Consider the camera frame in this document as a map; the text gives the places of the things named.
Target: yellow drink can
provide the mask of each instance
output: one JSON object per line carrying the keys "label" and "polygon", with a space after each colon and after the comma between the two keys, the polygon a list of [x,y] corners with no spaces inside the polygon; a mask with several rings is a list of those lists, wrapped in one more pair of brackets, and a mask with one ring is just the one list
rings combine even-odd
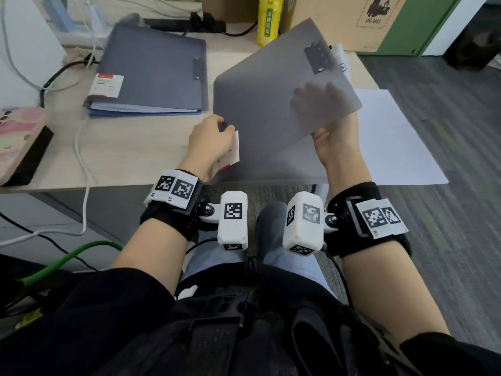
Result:
{"label": "yellow drink can", "polygon": [[259,0],[259,46],[266,46],[279,36],[283,2],[284,0]]}

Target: green panel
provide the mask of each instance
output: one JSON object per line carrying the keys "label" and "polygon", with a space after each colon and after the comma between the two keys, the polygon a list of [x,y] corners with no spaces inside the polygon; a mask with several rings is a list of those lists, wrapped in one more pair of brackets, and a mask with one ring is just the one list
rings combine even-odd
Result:
{"label": "green panel", "polygon": [[407,0],[379,50],[368,55],[420,55],[460,0]]}

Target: desk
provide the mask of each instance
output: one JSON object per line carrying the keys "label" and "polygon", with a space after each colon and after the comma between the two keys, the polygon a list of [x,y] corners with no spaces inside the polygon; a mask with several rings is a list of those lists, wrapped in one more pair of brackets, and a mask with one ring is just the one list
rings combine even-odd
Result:
{"label": "desk", "polygon": [[[213,83],[223,71],[231,68],[258,50],[254,34],[245,37],[226,37],[222,34],[190,34],[207,41],[209,106],[213,102]],[[378,88],[360,59],[348,53],[352,82],[355,88]],[[59,85],[78,79],[83,70],[73,70],[70,79],[61,79]],[[94,71],[88,71],[84,81],[66,91],[47,95],[46,108],[51,113],[48,126],[54,132],[40,166],[29,185],[5,188],[4,192],[37,192],[84,188],[85,177],[74,153],[74,137],[84,122],[86,110],[82,107],[90,89]],[[93,186],[147,185],[157,181],[160,172],[176,168],[184,158],[188,137],[193,126],[205,116],[169,116],[118,119],[94,119],[80,135],[82,157],[91,170]],[[304,140],[310,150],[310,137]],[[297,168],[281,166],[281,173],[269,169],[265,174],[249,174],[242,182],[260,184],[326,183],[325,171],[316,158],[309,158],[313,168],[308,173],[297,173]]]}

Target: brown cardboard box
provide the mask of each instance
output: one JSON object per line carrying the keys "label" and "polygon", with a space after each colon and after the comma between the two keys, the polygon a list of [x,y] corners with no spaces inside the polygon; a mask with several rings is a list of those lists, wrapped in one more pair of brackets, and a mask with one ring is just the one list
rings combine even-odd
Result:
{"label": "brown cardboard box", "polygon": [[347,51],[376,51],[406,0],[284,0],[280,32],[307,18],[329,44]]}
{"label": "brown cardboard box", "polygon": [[259,0],[202,0],[204,13],[228,24],[256,22]]}

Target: green hose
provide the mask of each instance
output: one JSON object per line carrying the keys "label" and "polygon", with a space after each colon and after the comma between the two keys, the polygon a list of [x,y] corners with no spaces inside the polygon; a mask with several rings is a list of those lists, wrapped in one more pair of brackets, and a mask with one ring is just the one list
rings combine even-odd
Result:
{"label": "green hose", "polygon": [[84,252],[85,250],[87,250],[89,248],[92,248],[93,246],[100,246],[100,245],[112,246],[113,248],[115,248],[118,251],[122,250],[122,247],[119,246],[118,244],[116,244],[114,242],[104,241],[104,240],[84,244],[83,246],[79,246],[73,252],[68,253],[66,256],[62,257],[60,260],[56,261],[55,263],[53,263],[51,265],[47,265],[41,271],[36,272],[35,274],[32,274],[31,276],[28,276],[26,278],[23,278],[21,281],[25,287],[36,284],[37,282],[39,282],[43,278],[46,278],[53,271],[58,270],[61,266],[65,265],[69,260],[78,256],[80,253]]}

